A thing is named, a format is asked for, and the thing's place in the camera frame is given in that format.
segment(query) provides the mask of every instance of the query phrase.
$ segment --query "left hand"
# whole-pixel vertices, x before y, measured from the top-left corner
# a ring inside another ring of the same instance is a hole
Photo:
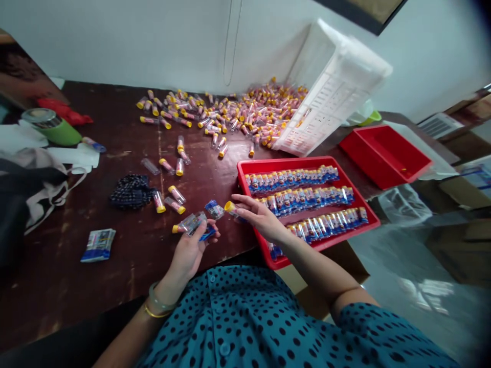
[[[208,219],[207,222],[202,221],[192,237],[187,234],[181,236],[181,240],[179,240],[175,248],[174,258],[172,259],[168,274],[173,275],[177,279],[184,279],[186,282],[194,277],[198,271],[203,252],[208,242],[216,243],[220,237],[215,222],[215,220],[211,219]],[[216,233],[208,238],[206,242],[200,242],[199,239],[206,232],[208,224],[215,228]]]

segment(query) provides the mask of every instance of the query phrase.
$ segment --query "wooden table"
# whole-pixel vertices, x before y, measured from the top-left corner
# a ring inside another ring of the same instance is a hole
[[[236,164],[248,158],[248,142],[241,133],[227,134],[229,151],[223,159],[211,150],[211,138],[197,129],[172,123],[172,129],[142,124],[135,104],[146,88],[67,82],[63,88],[72,107],[90,115],[95,123],[78,128],[82,135],[102,143],[107,153],[35,231],[26,236],[21,263],[4,271],[0,281],[0,351],[29,343],[84,319],[97,316],[147,293],[148,287],[168,269],[178,235],[174,224],[183,219],[172,209],[157,214],[153,204],[139,211],[112,208],[108,197],[116,182],[129,173],[149,174],[140,164],[144,157],[176,162],[177,136],[185,137],[192,165],[179,178],[162,173],[150,176],[151,187],[167,194],[176,185],[187,199],[186,213],[204,209],[210,199],[224,205],[238,193]],[[163,100],[165,91],[154,90]],[[370,199],[382,191],[338,147],[351,129],[338,129],[312,156],[332,155],[361,194]],[[255,159],[291,155],[259,149]],[[250,226],[224,216],[218,221],[222,237],[207,248],[200,270],[207,269],[257,245]],[[84,264],[80,258],[92,230],[113,228],[116,237],[108,261]]]

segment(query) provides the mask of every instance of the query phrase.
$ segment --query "yellow cap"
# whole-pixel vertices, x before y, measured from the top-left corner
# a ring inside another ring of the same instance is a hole
[[[227,203],[225,203],[225,207],[224,207],[225,211],[230,212],[230,211],[233,211],[234,209],[235,209],[234,203],[232,203],[231,201],[228,201]]]

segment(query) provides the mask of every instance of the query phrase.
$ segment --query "teal polka dot shirt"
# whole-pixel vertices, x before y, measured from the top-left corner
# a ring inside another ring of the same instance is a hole
[[[273,271],[218,266],[192,280],[138,367],[458,367],[404,318],[354,303],[334,326]]]

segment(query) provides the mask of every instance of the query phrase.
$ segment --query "red plastic tray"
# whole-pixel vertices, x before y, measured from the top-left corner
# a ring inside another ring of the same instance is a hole
[[[238,171],[238,179],[239,184],[242,187],[245,195],[248,195],[253,198],[263,198],[265,195],[252,195],[249,187],[246,183],[245,174],[268,174],[273,171],[281,171],[281,170],[297,170],[297,169],[317,169],[319,166],[335,166],[338,168],[340,180],[333,181],[332,185],[336,188],[340,188],[342,186],[353,187],[354,193],[354,203],[349,206],[346,205],[333,205],[326,206],[321,209],[315,211],[302,211],[293,215],[285,216],[279,218],[282,224],[287,225],[293,222],[300,221],[307,217],[315,217],[323,214],[337,212],[340,210],[344,210],[352,207],[365,207],[367,209],[368,215],[368,224],[362,225],[355,230],[350,230],[344,234],[339,234],[332,236],[328,239],[316,241],[312,243],[312,248],[317,251],[322,251],[326,248],[329,248],[337,243],[342,242],[343,240],[347,240],[351,237],[364,233],[366,231],[372,230],[380,226],[380,220],[377,218],[373,210],[370,206],[365,202],[358,189],[356,189],[353,183],[349,180],[348,176],[345,174],[343,169],[339,166],[334,158],[331,156],[323,156],[323,157],[308,157],[308,158],[285,158],[285,159],[271,159],[271,160],[253,160],[253,161],[240,161],[237,163],[237,171]],[[319,187],[328,186],[329,183],[319,185]],[[254,232],[256,233],[257,240],[259,241],[259,246],[261,247],[262,254],[269,268],[273,270],[277,270],[283,268],[290,264],[290,261],[287,257],[280,257],[278,260],[273,261],[270,252],[266,245],[266,240],[262,237],[262,235],[254,228]]]
[[[339,145],[383,190],[415,181],[432,164],[388,125],[354,129]]]

